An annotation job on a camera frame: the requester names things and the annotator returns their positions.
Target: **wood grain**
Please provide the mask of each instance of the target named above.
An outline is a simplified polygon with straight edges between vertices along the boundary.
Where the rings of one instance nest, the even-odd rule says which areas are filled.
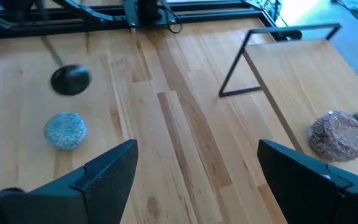
[[[308,128],[330,110],[358,112],[358,76],[327,40],[253,45],[244,57],[295,149],[321,159]],[[358,175],[358,159],[331,164]]]
[[[49,87],[57,64],[39,37],[0,40],[0,190],[32,190],[137,139],[122,223],[275,223],[280,211],[272,210],[256,147],[259,138],[288,144],[288,137],[263,92],[217,94],[241,35],[260,26],[244,19],[185,24],[177,35],[50,36],[64,63],[91,71],[88,89],[72,97]],[[257,84],[244,59],[234,80],[231,88]],[[66,111],[82,116],[89,131],[70,153],[51,148],[42,134],[51,116]]]

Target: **blue rock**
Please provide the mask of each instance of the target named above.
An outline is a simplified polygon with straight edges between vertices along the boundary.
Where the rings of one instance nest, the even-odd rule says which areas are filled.
[[[86,137],[86,125],[76,113],[60,113],[51,117],[44,127],[45,139],[59,150],[73,150]]]

